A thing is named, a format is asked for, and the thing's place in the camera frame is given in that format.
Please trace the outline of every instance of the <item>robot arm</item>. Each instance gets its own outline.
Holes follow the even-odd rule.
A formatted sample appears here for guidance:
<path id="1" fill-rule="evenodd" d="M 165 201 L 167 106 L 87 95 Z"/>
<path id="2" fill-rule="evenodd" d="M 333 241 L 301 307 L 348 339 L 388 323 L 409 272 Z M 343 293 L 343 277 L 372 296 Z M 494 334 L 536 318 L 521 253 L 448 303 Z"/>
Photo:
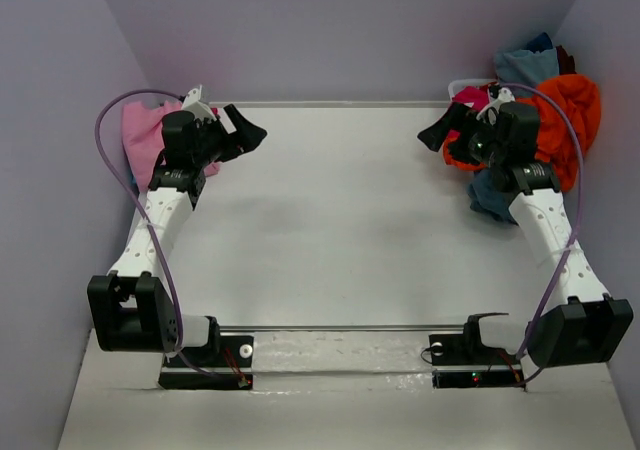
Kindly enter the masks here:
<path id="1" fill-rule="evenodd" d="M 145 211 L 149 220 L 143 219 L 135 228 L 109 274 L 94 276 L 87 289 L 103 350 L 167 354 L 176 350 L 177 316 L 147 225 L 153 226 L 168 258 L 202 193 L 204 168 L 211 162 L 226 162 L 255 150 L 267 135 L 235 106 L 228 105 L 224 111 L 236 129 L 233 133 L 227 133 L 202 102 L 202 88 L 198 87 L 185 97 L 181 110 L 162 119 L 165 147 L 147 192 Z M 213 317 L 183 316 L 183 347 L 209 347 L 217 353 L 219 333 Z"/>
<path id="2" fill-rule="evenodd" d="M 458 139 L 449 144 L 449 153 L 458 161 L 484 163 L 490 169 L 494 186 L 510 203 L 509 211 L 531 246 L 535 264 L 549 281 L 567 246 L 571 226 L 553 167 L 535 159 L 537 111 L 509 101 L 504 91 L 500 90 L 502 101 L 494 106 L 498 108 L 495 122 L 454 103 L 418 138 L 437 152 L 450 129 L 460 131 Z M 464 347 L 462 360 L 477 363 L 492 349 L 515 353 L 524 340 L 524 326 L 506 325 L 505 317 L 470 316 L 459 345 Z M 629 302 L 611 297 L 576 241 L 526 350 L 540 368 L 606 362 L 632 319 Z"/>

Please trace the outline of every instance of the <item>blue cloth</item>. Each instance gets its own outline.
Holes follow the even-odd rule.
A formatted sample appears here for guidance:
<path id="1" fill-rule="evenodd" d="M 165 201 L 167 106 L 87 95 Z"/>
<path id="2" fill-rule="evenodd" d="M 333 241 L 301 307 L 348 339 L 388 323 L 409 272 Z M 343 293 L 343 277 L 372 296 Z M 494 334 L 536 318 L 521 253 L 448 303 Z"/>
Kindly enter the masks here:
<path id="1" fill-rule="evenodd" d="M 545 80 L 560 75 L 555 48 L 539 53 L 530 50 L 498 52 L 493 56 L 493 64 L 500 83 L 523 83 L 535 88 Z M 529 96 L 524 90 L 511 91 L 516 97 Z"/>
<path id="2" fill-rule="evenodd" d="M 536 38 L 531 40 L 524 46 L 525 50 L 529 50 L 530 52 L 544 52 L 545 50 L 551 50 L 553 48 L 553 42 L 551 41 L 551 37 L 547 34 L 547 32 L 542 32 Z"/>
<path id="3" fill-rule="evenodd" d="M 516 223 L 509 213 L 504 195 L 495 189 L 489 169 L 476 172 L 467 187 L 467 194 L 471 198 L 471 210 L 474 212 L 490 215 L 497 222 Z"/>

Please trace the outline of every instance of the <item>screw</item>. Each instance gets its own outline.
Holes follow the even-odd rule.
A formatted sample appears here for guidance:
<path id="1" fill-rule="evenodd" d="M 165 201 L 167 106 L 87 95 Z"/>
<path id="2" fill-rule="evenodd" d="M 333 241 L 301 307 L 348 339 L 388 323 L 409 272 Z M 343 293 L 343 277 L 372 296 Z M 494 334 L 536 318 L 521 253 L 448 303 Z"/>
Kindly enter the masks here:
<path id="1" fill-rule="evenodd" d="M 444 345 L 442 345 L 442 342 L 435 342 L 431 345 L 430 352 L 434 357 L 441 357 L 444 355 Z"/>
<path id="2" fill-rule="evenodd" d="M 240 356 L 242 358 L 250 358 L 253 355 L 253 347 L 247 343 L 240 347 Z"/>

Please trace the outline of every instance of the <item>lavender wall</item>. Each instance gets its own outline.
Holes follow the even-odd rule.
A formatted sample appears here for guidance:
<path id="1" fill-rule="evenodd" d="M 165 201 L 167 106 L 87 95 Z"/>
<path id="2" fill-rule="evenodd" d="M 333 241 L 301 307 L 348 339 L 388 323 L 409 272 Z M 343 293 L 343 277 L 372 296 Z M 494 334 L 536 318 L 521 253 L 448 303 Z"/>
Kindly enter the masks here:
<path id="1" fill-rule="evenodd" d="M 574 0 L 107 0 L 149 81 L 217 100 L 443 99 Z"/>
<path id="2" fill-rule="evenodd" d="M 131 209 L 93 120 L 145 84 L 104 0 L 0 0 L 0 448 L 56 448 L 90 328 L 86 284 Z M 108 147 L 124 167 L 118 117 Z"/>
<path id="3" fill-rule="evenodd" d="M 580 237 L 611 293 L 628 298 L 638 313 L 640 156 L 640 0 L 577 0 L 556 40 L 576 57 L 602 94 L 600 133 L 586 167 L 584 224 Z M 611 363 L 611 372 L 636 442 L 640 442 L 637 365 L 640 326 L 635 322 Z"/>

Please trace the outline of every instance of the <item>white basket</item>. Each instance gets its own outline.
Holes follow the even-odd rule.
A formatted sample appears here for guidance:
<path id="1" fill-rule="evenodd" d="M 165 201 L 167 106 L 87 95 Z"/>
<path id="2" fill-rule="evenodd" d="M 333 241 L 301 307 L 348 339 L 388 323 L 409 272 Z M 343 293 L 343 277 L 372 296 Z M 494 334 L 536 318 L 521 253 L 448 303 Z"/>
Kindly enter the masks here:
<path id="1" fill-rule="evenodd" d="M 453 100 L 453 97 L 464 90 L 465 87 L 481 87 L 482 85 L 495 81 L 495 78 L 468 78 L 466 80 L 454 80 L 449 84 L 449 99 Z"/>

